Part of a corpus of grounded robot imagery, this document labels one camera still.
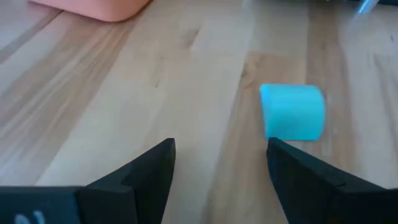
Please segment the orange container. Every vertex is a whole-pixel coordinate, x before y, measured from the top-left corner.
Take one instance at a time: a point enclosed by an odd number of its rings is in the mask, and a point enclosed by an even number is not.
[[[102,21],[116,22],[128,19],[149,0],[30,0]]]

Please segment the wood grain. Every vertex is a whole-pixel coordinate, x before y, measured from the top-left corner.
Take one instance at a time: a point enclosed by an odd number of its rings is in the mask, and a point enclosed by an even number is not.
[[[325,133],[289,143],[398,187],[395,7],[155,0],[112,24],[0,6],[1,185],[85,185],[174,137],[163,223],[287,223],[258,88],[311,83],[327,102]]]
[[[47,57],[3,94],[2,184],[37,180],[108,74],[131,25],[76,21],[73,28],[79,27],[80,32],[67,32]],[[17,169],[15,160],[19,161]]]
[[[0,3],[0,65],[61,13],[25,0]]]

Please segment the blue cube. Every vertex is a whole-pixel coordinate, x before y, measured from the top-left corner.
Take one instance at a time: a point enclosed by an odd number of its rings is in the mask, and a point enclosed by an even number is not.
[[[260,96],[267,139],[312,141],[322,135],[326,108],[318,87],[262,84]]]

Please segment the black object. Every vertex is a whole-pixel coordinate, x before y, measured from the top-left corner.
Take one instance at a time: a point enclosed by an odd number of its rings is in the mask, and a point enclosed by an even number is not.
[[[277,138],[268,142],[267,160],[290,224],[398,223],[398,189],[360,179]]]
[[[385,5],[391,5],[391,6],[398,6],[398,0],[380,0],[378,4],[385,4]]]
[[[86,187],[0,187],[0,223],[161,223],[174,162],[169,138]]]

